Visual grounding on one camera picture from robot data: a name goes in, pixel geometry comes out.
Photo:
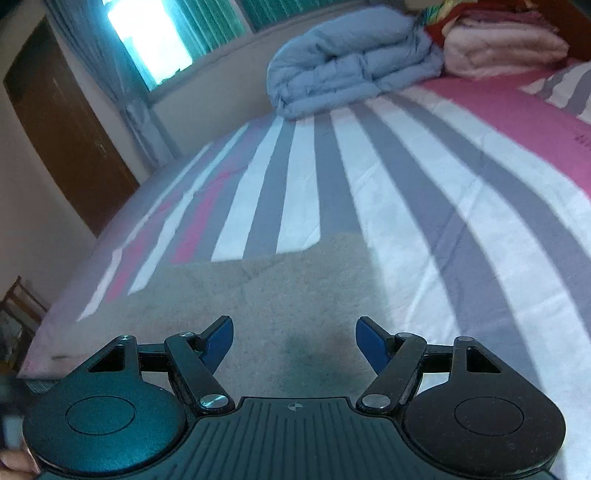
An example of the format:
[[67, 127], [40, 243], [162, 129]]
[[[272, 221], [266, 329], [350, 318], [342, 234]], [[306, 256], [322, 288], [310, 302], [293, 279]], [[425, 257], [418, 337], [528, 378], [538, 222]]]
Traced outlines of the person's right hand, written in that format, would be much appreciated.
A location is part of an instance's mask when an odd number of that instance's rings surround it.
[[34, 479], [39, 468], [26, 450], [3, 450], [1, 452], [2, 479]]

